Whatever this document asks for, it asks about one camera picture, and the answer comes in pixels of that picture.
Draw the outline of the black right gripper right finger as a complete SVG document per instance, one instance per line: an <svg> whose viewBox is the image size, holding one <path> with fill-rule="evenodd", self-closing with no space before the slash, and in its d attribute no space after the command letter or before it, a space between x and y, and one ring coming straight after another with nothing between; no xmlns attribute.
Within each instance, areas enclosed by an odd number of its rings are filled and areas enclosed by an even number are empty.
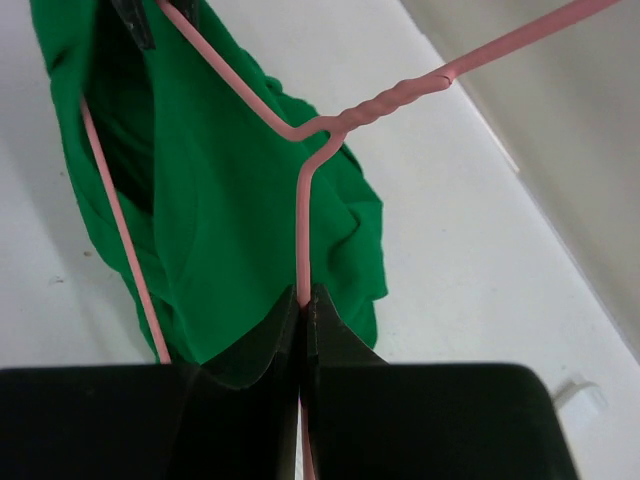
<svg viewBox="0 0 640 480"><path fill-rule="evenodd" d="M508 363L391 364L342 321L323 285L307 308L308 479L574 479L550 395Z"/></svg>

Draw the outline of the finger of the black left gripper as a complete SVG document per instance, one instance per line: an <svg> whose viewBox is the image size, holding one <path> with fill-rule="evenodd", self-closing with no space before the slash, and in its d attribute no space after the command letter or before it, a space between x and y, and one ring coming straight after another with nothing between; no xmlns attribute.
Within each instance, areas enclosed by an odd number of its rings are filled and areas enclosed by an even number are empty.
<svg viewBox="0 0 640 480"><path fill-rule="evenodd" d="M156 45L142 0L111 0L112 7L140 50Z"/></svg>

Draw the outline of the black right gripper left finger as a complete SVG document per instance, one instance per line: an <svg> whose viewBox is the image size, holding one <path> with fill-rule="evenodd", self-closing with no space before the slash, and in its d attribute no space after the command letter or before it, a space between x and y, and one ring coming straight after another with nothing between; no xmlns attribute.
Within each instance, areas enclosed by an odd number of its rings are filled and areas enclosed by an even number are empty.
<svg viewBox="0 0 640 480"><path fill-rule="evenodd" d="M291 479L299 307L203 364L5 369L5 479Z"/></svg>

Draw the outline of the green t shirt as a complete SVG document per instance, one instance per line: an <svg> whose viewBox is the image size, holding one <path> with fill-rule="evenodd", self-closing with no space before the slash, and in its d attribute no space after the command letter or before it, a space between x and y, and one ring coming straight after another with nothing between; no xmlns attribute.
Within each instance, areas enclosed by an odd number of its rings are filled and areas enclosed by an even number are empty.
<svg viewBox="0 0 640 480"><path fill-rule="evenodd" d="M34 1L88 235L133 280L81 118L88 110L171 358L205 363L295 280L296 181L327 138L280 138L152 1L140 50L107 1Z"/></svg>

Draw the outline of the pink wire hanger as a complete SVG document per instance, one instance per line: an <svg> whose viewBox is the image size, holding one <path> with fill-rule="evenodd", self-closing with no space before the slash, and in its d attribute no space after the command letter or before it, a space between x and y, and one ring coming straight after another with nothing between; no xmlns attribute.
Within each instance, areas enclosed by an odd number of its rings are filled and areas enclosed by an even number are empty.
<svg viewBox="0 0 640 480"><path fill-rule="evenodd" d="M89 237L160 356L189 367L167 479L267 479L300 404L314 479L573 479L545 387L506 364L392 365L382 204L345 135L204 7L85 1L70 154Z"/></svg>

